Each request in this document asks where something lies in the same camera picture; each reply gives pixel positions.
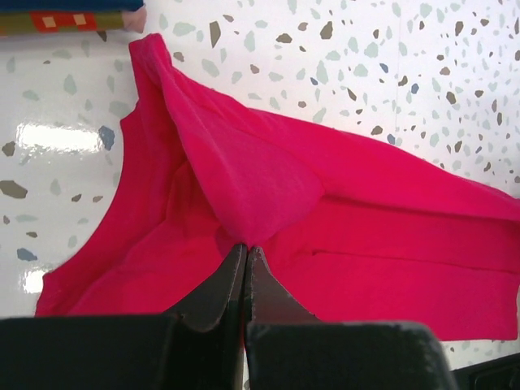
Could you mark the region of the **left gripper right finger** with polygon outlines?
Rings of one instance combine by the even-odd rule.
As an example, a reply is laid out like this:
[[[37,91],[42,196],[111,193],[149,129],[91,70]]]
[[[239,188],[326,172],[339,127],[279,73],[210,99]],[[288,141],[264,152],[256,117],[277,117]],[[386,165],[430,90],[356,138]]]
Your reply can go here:
[[[280,329],[316,325],[310,313],[274,277],[261,247],[253,247],[247,257],[245,275],[245,347]]]

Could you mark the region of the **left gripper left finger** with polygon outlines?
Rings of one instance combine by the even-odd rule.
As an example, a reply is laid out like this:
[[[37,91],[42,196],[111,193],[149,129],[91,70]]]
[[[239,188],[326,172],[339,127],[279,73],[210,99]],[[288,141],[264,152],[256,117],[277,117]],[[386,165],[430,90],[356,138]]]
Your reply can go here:
[[[175,319],[165,389],[242,389],[247,247],[235,245],[219,268],[167,313]]]

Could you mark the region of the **red t shirt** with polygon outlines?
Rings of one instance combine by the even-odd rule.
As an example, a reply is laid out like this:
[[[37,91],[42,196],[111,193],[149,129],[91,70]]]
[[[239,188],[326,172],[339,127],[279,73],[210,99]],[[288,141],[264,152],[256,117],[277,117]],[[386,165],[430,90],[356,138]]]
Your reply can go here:
[[[519,201],[394,146],[249,109],[129,46],[114,201],[45,275],[39,316],[161,313],[237,244],[331,322],[397,320],[441,340],[518,335]]]

